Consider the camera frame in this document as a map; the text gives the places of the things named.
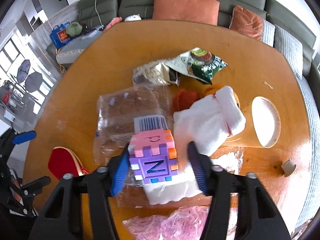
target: metal bolt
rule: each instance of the metal bolt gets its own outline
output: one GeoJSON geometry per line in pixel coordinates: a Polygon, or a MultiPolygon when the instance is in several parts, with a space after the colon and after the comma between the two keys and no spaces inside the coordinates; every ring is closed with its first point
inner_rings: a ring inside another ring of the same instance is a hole
{"type": "Polygon", "coordinates": [[[104,173],[104,172],[107,172],[108,171],[108,168],[106,166],[101,166],[97,169],[97,172],[98,173],[104,173]]]}
{"type": "Polygon", "coordinates": [[[212,165],[211,169],[212,169],[213,171],[218,171],[218,172],[223,171],[223,168],[220,167],[219,165],[212,165]]]}
{"type": "Polygon", "coordinates": [[[66,173],[63,175],[64,179],[71,179],[73,177],[73,175],[71,173],[66,173]]]}
{"type": "Polygon", "coordinates": [[[248,177],[249,179],[256,179],[257,175],[254,172],[248,172],[246,177],[248,177]]]}

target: barcode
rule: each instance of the barcode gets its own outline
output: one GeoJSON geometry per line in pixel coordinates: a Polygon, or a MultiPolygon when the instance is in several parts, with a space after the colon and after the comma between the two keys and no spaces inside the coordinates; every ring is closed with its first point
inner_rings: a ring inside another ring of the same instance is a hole
{"type": "Polygon", "coordinates": [[[163,115],[148,115],[134,119],[135,132],[150,131],[156,129],[169,130],[163,115]]]}

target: green snack package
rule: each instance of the green snack package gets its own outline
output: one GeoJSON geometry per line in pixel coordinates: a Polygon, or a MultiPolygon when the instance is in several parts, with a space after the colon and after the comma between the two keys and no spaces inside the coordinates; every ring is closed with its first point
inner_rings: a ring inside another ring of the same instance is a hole
{"type": "Polygon", "coordinates": [[[218,56],[200,48],[184,52],[164,64],[182,75],[196,78],[206,84],[212,84],[211,79],[215,73],[228,65],[218,56]]]}

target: umbrella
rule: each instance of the umbrella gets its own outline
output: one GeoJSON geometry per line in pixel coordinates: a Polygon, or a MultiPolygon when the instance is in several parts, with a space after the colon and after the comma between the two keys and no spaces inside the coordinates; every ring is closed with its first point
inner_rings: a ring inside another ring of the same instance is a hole
{"type": "Polygon", "coordinates": [[[17,81],[21,84],[26,80],[30,69],[30,60],[25,59],[18,68],[17,81]]]}
{"type": "Polygon", "coordinates": [[[24,86],[29,93],[32,93],[40,89],[42,82],[42,74],[39,72],[33,72],[27,77],[24,86]]]}

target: blue bag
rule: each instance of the blue bag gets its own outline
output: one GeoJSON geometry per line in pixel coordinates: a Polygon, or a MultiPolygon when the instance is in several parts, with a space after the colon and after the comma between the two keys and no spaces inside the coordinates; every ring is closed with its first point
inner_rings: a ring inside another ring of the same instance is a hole
{"type": "Polygon", "coordinates": [[[70,37],[67,32],[66,28],[70,25],[70,22],[61,24],[60,26],[56,25],[53,27],[53,30],[50,34],[50,38],[57,49],[62,48],[63,46],[67,45],[73,38],[70,37]]]}

